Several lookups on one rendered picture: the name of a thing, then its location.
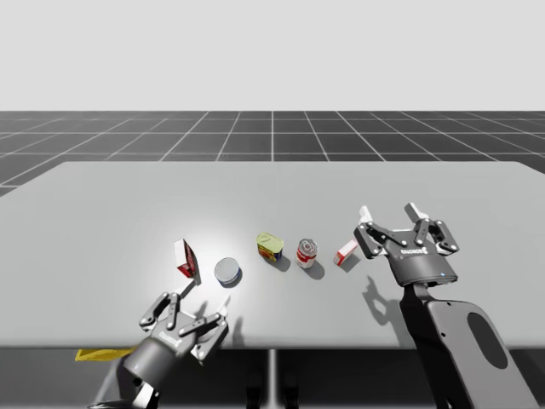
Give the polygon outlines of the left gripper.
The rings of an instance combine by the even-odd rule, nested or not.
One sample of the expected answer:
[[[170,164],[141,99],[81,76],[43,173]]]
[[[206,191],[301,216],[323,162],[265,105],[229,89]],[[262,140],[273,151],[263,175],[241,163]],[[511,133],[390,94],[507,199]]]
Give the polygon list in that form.
[[[196,286],[190,280],[183,288],[163,292],[143,314],[139,326],[151,331],[124,361],[130,375],[151,386],[167,381],[175,368],[189,354],[201,366],[223,344],[229,332],[227,296],[217,311],[201,319],[180,312],[180,303]],[[159,321],[167,310],[167,318]]]

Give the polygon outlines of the red and white can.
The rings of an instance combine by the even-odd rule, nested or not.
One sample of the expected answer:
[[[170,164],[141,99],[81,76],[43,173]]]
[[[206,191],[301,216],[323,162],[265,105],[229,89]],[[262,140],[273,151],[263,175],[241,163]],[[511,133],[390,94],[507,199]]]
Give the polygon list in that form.
[[[301,268],[310,268],[318,254],[318,244],[312,239],[302,239],[296,252],[296,262]]]

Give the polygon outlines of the green and blue rectangular can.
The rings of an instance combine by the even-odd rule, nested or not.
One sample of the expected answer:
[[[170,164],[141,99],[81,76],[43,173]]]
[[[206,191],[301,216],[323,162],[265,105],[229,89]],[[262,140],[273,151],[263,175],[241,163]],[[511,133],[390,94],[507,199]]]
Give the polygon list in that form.
[[[255,242],[259,254],[264,258],[272,262],[277,262],[281,259],[284,242],[280,238],[263,232],[257,235]]]

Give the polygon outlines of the blue flat can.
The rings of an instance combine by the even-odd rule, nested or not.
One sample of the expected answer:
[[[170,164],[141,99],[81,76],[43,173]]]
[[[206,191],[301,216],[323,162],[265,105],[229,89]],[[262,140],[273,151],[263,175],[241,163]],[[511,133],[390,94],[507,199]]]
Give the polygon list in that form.
[[[214,274],[221,285],[231,286],[238,282],[241,268],[234,258],[225,257],[215,265]]]

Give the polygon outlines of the red and white carton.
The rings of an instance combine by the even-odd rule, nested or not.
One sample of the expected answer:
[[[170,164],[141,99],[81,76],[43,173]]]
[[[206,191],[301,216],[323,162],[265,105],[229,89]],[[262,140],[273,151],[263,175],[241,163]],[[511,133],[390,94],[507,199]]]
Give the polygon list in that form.
[[[341,266],[345,260],[353,254],[353,252],[359,247],[359,243],[355,239],[348,241],[340,250],[337,251],[334,257],[334,264]]]

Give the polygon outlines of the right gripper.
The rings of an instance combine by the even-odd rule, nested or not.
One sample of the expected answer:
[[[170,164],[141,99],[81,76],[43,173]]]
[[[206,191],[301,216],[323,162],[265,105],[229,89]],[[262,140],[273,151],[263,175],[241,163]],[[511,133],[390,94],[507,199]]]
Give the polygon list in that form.
[[[388,230],[373,221],[366,205],[359,209],[359,223],[353,234],[364,256],[368,260],[385,256],[400,286],[456,282],[458,276],[445,256],[458,252],[459,245],[446,224],[418,210],[412,202],[404,211],[414,223],[414,230]]]

